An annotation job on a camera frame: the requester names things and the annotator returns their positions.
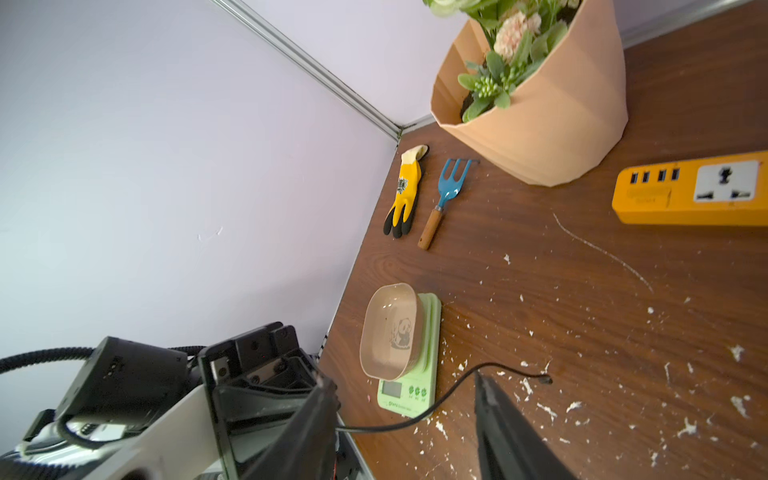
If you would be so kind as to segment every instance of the tan geometric flower pot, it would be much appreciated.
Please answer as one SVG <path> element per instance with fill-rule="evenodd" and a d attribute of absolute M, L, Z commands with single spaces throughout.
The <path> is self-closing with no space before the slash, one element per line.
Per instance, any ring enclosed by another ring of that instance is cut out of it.
<path fill-rule="evenodd" d="M 624 49 L 611 0 L 584 0 L 565 38 L 509 108 L 492 108 L 466 124 L 467 96 L 456 80 L 465 61 L 481 64 L 489 50 L 470 20 L 445 56 L 432 88 L 440 127 L 527 184 L 552 187 L 596 167 L 627 124 Z"/>

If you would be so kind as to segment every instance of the yellow power strip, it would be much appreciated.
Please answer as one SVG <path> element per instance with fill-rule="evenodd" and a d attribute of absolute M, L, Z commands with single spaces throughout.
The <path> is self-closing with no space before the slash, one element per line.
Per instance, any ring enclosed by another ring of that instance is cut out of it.
<path fill-rule="evenodd" d="M 768 151 L 621 171 L 613 208 L 624 223 L 768 225 Z"/>

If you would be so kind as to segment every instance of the kitchen scale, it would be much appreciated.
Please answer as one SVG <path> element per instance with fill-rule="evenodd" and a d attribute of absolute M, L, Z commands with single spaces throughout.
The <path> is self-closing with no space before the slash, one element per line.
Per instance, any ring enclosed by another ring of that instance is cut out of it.
<path fill-rule="evenodd" d="M 420 293 L 424 307 L 424 330 L 419 360 L 410 372 L 394 382 L 379 380 L 376 400 L 394 413 L 415 417 L 435 403 L 437 351 L 440 343 L 440 299 L 434 293 Z"/>

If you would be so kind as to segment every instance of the yellow glove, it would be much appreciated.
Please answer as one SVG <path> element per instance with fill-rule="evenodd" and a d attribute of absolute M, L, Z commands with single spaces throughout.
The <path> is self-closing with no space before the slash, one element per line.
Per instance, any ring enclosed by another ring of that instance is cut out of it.
<path fill-rule="evenodd" d="M 416 194 L 419 189 L 419 181 L 422 179 L 422 168 L 419 160 L 424 158 L 429 151 L 426 145 L 419 145 L 401 155 L 400 176 L 397 179 L 397 195 L 395 203 L 389 210 L 389 215 L 384 222 L 384 234 L 400 238 L 411 231 L 416 207 Z"/>

